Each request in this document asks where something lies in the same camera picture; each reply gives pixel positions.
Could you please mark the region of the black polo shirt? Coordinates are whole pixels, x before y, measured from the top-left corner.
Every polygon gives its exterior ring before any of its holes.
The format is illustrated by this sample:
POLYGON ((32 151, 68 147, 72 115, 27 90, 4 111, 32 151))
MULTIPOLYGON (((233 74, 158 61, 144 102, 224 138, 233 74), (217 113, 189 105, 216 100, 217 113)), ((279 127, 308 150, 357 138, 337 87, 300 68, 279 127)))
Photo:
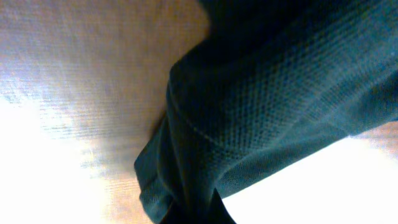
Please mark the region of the black polo shirt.
POLYGON ((203 1, 134 168, 154 223, 231 223, 222 199, 397 119, 397 1, 203 1))

